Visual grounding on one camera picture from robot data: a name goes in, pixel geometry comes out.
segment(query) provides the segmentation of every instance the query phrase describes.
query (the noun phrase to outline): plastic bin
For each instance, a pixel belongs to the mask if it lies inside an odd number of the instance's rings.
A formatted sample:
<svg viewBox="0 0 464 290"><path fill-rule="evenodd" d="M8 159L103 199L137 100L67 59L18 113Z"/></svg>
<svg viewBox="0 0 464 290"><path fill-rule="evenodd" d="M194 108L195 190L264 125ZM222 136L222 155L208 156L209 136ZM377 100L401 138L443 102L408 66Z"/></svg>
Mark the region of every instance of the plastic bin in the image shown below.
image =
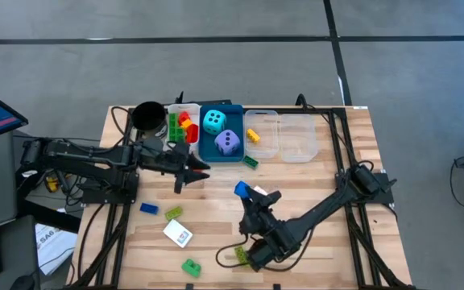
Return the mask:
<svg viewBox="0 0 464 290"><path fill-rule="evenodd" d="M191 122L200 126L200 105L198 104L172 104L168 106L168 114L180 114L182 112L187 112L187 114L189 114L189 117L191 118ZM195 151L198 148L199 140L200 140L200 134L198 134L198 140L195 143L191 143L189 145L191 151Z"/></svg>
<svg viewBox="0 0 464 290"><path fill-rule="evenodd" d="M246 154L256 158L271 158L279 151L279 115L274 110L248 110L245 113L245 132L252 129L259 137L257 143L245 138Z"/></svg>
<svg viewBox="0 0 464 290"><path fill-rule="evenodd" d="M226 124L225 130L232 130L241 141L241 145L234 154L223 156L214 145L216 135L211 135L203 130L200 126L200 141L198 143L198 154L200 158L208 162L239 162L245 155L245 133L243 127L243 116L241 105L209 105L200 108L200 124L203 125L203 118L210 110L218 110L225 114Z"/></svg>
<svg viewBox="0 0 464 290"><path fill-rule="evenodd" d="M312 115L281 115L280 151L282 160L289 163L309 162L318 154L316 129Z"/></svg>

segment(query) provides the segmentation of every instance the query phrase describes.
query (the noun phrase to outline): yellow lego brick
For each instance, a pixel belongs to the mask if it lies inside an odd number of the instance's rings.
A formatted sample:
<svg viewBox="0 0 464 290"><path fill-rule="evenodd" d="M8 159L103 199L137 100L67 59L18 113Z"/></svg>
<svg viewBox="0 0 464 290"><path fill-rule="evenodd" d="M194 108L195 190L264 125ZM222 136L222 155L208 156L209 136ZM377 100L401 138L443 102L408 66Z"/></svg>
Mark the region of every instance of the yellow lego brick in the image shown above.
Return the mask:
<svg viewBox="0 0 464 290"><path fill-rule="evenodd" d="M246 136L251 140L253 143L257 143L261 138L255 133L252 129L246 130Z"/></svg>
<svg viewBox="0 0 464 290"><path fill-rule="evenodd" d="M185 121L182 122L182 125L180 125L182 128L184 128L184 130L187 130L187 128L189 126L191 126L191 124L193 124L193 122L191 122L190 119L187 119Z"/></svg>

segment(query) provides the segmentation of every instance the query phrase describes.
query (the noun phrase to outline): clear plastic container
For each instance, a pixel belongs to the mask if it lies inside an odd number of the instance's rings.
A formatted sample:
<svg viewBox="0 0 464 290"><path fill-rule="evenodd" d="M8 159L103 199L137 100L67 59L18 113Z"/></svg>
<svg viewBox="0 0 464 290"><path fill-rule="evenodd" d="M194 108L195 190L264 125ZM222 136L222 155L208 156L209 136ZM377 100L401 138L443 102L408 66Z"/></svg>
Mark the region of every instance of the clear plastic container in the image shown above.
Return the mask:
<svg viewBox="0 0 464 290"><path fill-rule="evenodd" d="M248 110L245 113L245 150L246 154L256 158L271 158L279 151L279 115L273 110ZM247 137L252 129L259 137L253 143Z"/></svg>
<svg viewBox="0 0 464 290"><path fill-rule="evenodd" d="M191 118L191 122L200 126L200 105L198 104L172 104L168 106L168 114L180 114L187 112ZM191 152L198 148L198 141L200 140L200 134L198 133L198 140L195 143L189 145Z"/></svg>
<svg viewBox="0 0 464 290"><path fill-rule="evenodd" d="M309 162L318 154L314 117L308 114L283 114L280 118L280 151L289 163Z"/></svg>

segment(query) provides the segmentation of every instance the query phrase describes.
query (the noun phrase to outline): black cup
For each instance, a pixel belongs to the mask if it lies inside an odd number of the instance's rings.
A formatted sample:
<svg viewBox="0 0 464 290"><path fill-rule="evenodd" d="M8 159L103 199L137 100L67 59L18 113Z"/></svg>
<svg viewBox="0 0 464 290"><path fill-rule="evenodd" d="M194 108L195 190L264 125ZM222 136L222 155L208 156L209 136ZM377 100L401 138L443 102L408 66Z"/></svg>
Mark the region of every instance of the black cup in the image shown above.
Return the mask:
<svg viewBox="0 0 464 290"><path fill-rule="evenodd" d="M168 132L164 106L156 101L146 101L136 106L132 112L132 125L143 135L164 137Z"/></svg>

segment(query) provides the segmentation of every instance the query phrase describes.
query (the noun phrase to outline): wooden table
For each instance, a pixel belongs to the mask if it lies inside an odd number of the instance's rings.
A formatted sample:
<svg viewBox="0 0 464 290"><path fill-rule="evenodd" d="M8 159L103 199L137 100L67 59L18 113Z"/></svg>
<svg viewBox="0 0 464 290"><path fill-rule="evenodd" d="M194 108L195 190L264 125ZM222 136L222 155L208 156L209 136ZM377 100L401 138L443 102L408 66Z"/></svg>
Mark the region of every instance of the wooden table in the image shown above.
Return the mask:
<svg viewBox="0 0 464 290"><path fill-rule="evenodd" d="M366 108L347 107L346 112L356 159L371 160L375 164L375 170L381 169L379 149L369 111ZM192 283L196 289L257 289L272 288L273 284L281 284L282 288L357 289L344 210L338 210L317 226L303 259L291 271L253 272L248 267L228 269L219 267L214 260L218 248L244 239L238 232L238 223L243 214L242 204L234 195L234 186L240 180L251 186L259 185L268 192L280 190L282 198L273 207L275 216L279 219L299 217L334 191L334 174L337 167L329 125L320 115L313 116L316 120L319 152L308 163L287 164L280 159L280 155L276 155L273 159L260 159L261 164L257 170L252 170L242 163L211 164L210 178L190 184L182 189L180 195L173 192L173 176L141 171L137 201L130 210L119 288L184 288L187 283ZM118 114L118 121L124 126L126 115ZM111 146L120 138L121 135L108 113L101 146ZM346 156L343 146L342 150L342 155ZM143 202L158 205L159 215L140 212L139 207ZM178 205L184 209L184 214L177 220L194 234L184 249L178 247L162 232L167 225L164 212ZM81 237L96 208L97 205L91 205L83 214L73 256L75 266ZM90 265L101 249L108 208L106 205L100 211L89 230L84 249L83 270ZM410 284L411 279L395 217L381 205L368 205L367 211L375 249L397 277ZM367 256L363 248L360 248L366 280L370 284ZM295 257L297 254L275 267L287 266ZM188 258L201 265L200 278L195 279L180 268ZM220 258L222 263L237 263L232 249L222 253ZM114 251L110 253L107 261L106 283L110 282L113 263Z"/></svg>

